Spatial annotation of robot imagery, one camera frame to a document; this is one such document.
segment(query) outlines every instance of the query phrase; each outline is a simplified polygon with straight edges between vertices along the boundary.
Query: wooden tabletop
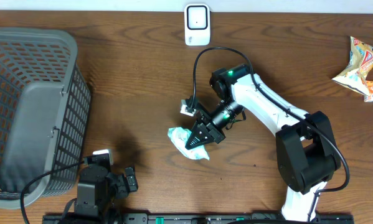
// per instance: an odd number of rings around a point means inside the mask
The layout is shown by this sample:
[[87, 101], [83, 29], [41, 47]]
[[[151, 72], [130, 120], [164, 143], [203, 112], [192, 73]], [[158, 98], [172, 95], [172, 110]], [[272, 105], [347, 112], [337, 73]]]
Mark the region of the wooden tabletop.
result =
[[[179, 113], [192, 93], [192, 66], [205, 47], [184, 43], [180, 12], [0, 11], [0, 26], [66, 30], [93, 92], [83, 154], [113, 149], [114, 171], [136, 166], [138, 192], [117, 204], [151, 213], [251, 213], [279, 210], [286, 184], [276, 166], [275, 138], [251, 113], [206, 149], [210, 161], [186, 159], [168, 128], [190, 128]], [[310, 113], [321, 110], [351, 170], [348, 187], [323, 194], [319, 212], [345, 212], [373, 223], [373, 103], [331, 81], [349, 60], [349, 36], [373, 46], [373, 15], [211, 13], [210, 46], [232, 47], [253, 63], [280, 96]], [[232, 52], [199, 60], [197, 96], [212, 109], [212, 71], [244, 63]], [[373, 80], [373, 70], [368, 80]], [[344, 181], [338, 170], [327, 187]], [[76, 190], [27, 207], [31, 223], [61, 213]], [[20, 210], [0, 210], [0, 223], [22, 223]]]

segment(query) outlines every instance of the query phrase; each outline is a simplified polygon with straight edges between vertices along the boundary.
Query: plastic basket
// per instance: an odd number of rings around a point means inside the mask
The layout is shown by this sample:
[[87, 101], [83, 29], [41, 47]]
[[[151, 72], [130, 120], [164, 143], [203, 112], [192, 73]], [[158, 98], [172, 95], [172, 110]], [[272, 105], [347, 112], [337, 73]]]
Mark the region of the plastic basket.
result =
[[[0, 208], [19, 208], [30, 180], [80, 160], [90, 92], [76, 58], [66, 32], [0, 28]], [[71, 189], [77, 169], [33, 184], [25, 204]]]

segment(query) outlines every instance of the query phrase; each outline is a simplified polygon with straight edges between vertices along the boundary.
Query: plastic bin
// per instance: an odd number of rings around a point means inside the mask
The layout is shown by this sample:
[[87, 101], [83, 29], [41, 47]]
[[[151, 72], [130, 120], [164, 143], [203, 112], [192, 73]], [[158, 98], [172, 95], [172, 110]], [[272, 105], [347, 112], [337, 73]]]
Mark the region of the plastic bin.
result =
[[[76, 58], [66, 32], [0, 28], [0, 208], [20, 208], [30, 180], [80, 160], [91, 97]], [[36, 182], [25, 204], [71, 189], [77, 169]]]

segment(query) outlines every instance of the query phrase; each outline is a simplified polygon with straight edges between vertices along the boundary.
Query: basket bottom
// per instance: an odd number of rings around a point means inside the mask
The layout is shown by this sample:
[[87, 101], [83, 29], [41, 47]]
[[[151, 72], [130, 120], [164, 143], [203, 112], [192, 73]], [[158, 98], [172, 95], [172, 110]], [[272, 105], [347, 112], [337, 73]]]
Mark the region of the basket bottom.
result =
[[61, 83], [36, 82], [23, 90], [0, 166], [2, 191], [21, 192], [28, 182], [44, 173], [61, 89]]

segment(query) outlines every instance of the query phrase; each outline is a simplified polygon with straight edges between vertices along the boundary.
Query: wire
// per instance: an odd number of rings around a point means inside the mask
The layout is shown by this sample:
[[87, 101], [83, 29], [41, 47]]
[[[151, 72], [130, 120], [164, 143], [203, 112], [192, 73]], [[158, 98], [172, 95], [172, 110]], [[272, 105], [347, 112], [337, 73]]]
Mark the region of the wire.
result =
[[50, 174], [54, 174], [54, 173], [57, 173], [57, 172], [60, 172], [60, 171], [63, 171], [63, 170], [66, 170], [66, 169], [69, 169], [71, 167], [75, 167], [75, 166], [79, 166], [83, 164], [83, 161], [80, 161], [78, 163], [74, 163], [72, 165], [69, 165], [69, 166], [65, 166], [65, 167], [62, 167], [60, 169], [56, 169], [56, 170], [51, 170], [51, 171], [48, 171], [46, 172], [45, 174], [41, 174], [39, 175], [38, 177], [34, 178], [32, 181], [30, 181], [22, 190], [22, 193], [20, 194], [20, 209], [22, 210], [22, 215], [23, 215], [23, 219], [24, 219], [24, 222], [26, 224], [30, 224], [30, 221], [29, 219], [27, 218], [27, 214], [26, 214], [26, 208], [24, 206], [24, 196], [26, 195], [26, 192], [27, 190], [29, 189], [29, 187], [34, 183], [36, 182], [37, 180], [45, 177], [45, 176], [48, 176]]
[[348, 164], [347, 164], [344, 156], [341, 154], [341, 151], [337, 148], [337, 146], [335, 145], [335, 143], [333, 143], [332, 141], [330, 141], [330, 139], [321, 130], [319, 130], [318, 128], [316, 128], [315, 126], [313, 126], [312, 124], [310, 124], [309, 122], [307, 122], [305, 119], [300, 118], [298, 115], [296, 115], [293, 112], [291, 112], [291, 110], [289, 108], [285, 108], [283, 105], [281, 105], [279, 102], [277, 102], [275, 99], [273, 99], [272, 97], [270, 97], [267, 93], [265, 93], [264, 90], [261, 88], [260, 84], [257, 83], [257, 81], [256, 81], [256, 79], [254, 77], [253, 65], [251, 64], [251, 61], [248, 59], [248, 57], [245, 54], [243, 54], [243, 53], [241, 53], [241, 52], [239, 52], [238, 50], [235, 50], [235, 49], [231, 49], [231, 48], [228, 48], [228, 47], [209, 47], [207, 49], [204, 49], [202, 52], [200, 52], [198, 54], [198, 56], [196, 58], [196, 61], [194, 62], [194, 68], [193, 68], [193, 98], [192, 98], [191, 103], [189, 104], [189, 107], [191, 107], [192, 109], [194, 109], [194, 102], [195, 102], [195, 98], [196, 98], [196, 67], [197, 67], [197, 61], [198, 61], [199, 57], [204, 52], [209, 51], [209, 50], [217, 50], [217, 49], [229, 50], [231, 52], [235, 52], [235, 53], [239, 54], [240, 56], [242, 56], [246, 60], [246, 62], [248, 63], [248, 67], [250, 69], [250, 74], [252, 76], [252, 80], [253, 80], [253, 83], [255, 85], [255, 88], [266, 99], [268, 99], [274, 105], [276, 105], [277, 107], [279, 107], [280, 109], [282, 109], [284, 112], [286, 112], [286, 114], [288, 114], [288, 115], [294, 117], [295, 119], [297, 119], [298, 121], [302, 122], [307, 127], [309, 127], [313, 132], [315, 132], [316, 134], [318, 134], [319, 136], [321, 136], [327, 143], [329, 143], [329, 145], [333, 148], [333, 151], [340, 157], [342, 166], [344, 166], [344, 170], [345, 170], [345, 173], [346, 173], [345, 181], [339, 187], [335, 187], [335, 188], [331, 188], [331, 189], [320, 189], [320, 190], [317, 190], [314, 193], [315, 194], [314, 200], [313, 200], [313, 203], [311, 204], [311, 208], [310, 208], [309, 213], [308, 213], [308, 221], [310, 221], [311, 214], [312, 214], [312, 212], [314, 210], [314, 206], [316, 204], [316, 201], [317, 201], [320, 193], [323, 193], [323, 192], [336, 192], [336, 191], [342, 190], [342, 189], [344, 189], [344, 188], [347, 187], [347, 185], [349, 183], [350, 173], [349, 173]]
[[228, 224], [307, 224], [307, 222], [299, 222], [293, 220], [271, 220], [271, 219], [253, 219], [253, 220], [239, 220], [230, 222]]

